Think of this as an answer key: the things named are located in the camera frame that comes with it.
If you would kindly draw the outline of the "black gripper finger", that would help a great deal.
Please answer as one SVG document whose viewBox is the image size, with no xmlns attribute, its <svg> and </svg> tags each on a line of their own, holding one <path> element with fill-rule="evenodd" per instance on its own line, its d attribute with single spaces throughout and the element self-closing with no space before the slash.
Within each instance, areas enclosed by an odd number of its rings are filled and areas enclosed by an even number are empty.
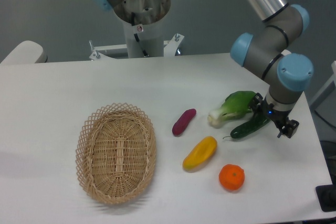
<svg viewBox="0 0 336 224">
<path fill-rule="evenodd" d="M 248 107 L 253 112 L 253 119 L 261 119 L 263 115 L 262 102 L 263 97 L 260 93 L 256 93 L 249 102 Z"/>
<path fill-rule="evenodd" d="M 298 126 L 299 122 L 296 120 L 276 121 L 276 127 L 279 130 L 277 137 L 280 138 L 284 135 L 287 138 L 291 138 L 296 133 Z"/>
</svg>

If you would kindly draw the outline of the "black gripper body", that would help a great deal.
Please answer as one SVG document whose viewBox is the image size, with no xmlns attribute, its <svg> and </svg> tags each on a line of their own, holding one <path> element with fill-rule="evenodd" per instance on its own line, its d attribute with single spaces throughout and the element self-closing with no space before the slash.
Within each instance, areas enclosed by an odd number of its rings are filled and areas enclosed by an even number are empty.
<svg viewBox="0 0 336 224">
<path fill-rule="evenodd" d="M 277 129 L 293 129 L 293 122 L 288 118 L 293 109 L 293 103 L 280 103 L 273 99 L 271 95 L 260 98 L 260 107 L 263 114 L 274 122 Z"/>
</svg>

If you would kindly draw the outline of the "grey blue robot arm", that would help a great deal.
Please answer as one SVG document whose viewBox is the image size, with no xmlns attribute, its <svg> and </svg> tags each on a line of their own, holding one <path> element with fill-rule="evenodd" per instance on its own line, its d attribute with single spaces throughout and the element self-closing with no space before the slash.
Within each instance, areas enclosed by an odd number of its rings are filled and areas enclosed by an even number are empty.
<svg viewBox="0 0 336 224">
<path fill-rule="evenodd" d="M 175 35 L 167 44 L 161 22 L 170 0 L 94 0 L 106 11 L 113 10 L 123 22 L 129 58 L 174 56 L 182 41 Z M 308 27 L 308 12 L 287 0 L 248 0 L 265 24 L 258 35 L 244 33 L 233 43 L 230 56 L 241 67 L 269 85 L 265 96 L 255 95 L 250 107 L 274 122 L 279 134 L 292 137 L 299 123 L 289 119 L 302 92 L 313 76 L 312 62 L 304 55 L 284 50 Z"/>
</svg>

